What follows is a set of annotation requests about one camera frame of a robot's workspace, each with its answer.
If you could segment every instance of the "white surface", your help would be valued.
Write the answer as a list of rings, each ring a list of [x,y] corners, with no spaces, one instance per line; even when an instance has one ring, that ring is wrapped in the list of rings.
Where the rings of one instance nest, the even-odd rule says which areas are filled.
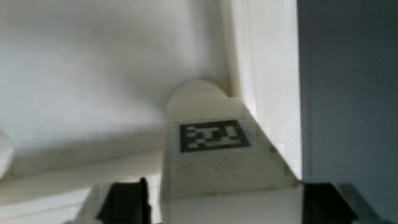
[[[47,220],[42,214],[49,212],[49,216],[62,213],[60,217],[67,218],[51,222],[51,224],[62,224],[76,217],[74,206],[79,209],[93,184],[136,181],[145,176],[149,186],[156,190],[159,170],[161,150],[150,150],[120,159],[3,181],[0,183],[0,223],[49,224],[49,222],[28,221]]]
[[[163,214],[165,224],[300,224],[301,188],[179,199]]]
[[[6,174],[12,162],[14,162],[14,146],[8,137],[0,131],[0,181],[3,175]]]
[[[223,0],[221,6],[234,95],[301,178],[294,1]]]
[[[161,147],[170,91],[227,87],[214,0],[1,0],[0,129],[26,175]]]

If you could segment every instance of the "white wall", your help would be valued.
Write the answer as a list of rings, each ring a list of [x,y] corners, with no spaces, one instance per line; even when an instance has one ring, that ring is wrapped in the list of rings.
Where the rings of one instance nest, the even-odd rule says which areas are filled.
[[[234,94],[241,96],[294,175],[301,177],[296,6],[223,0]]]
[[[0,2],[0,130],[14,174],[161,147],[188,79],[227,88],[213,0]]]

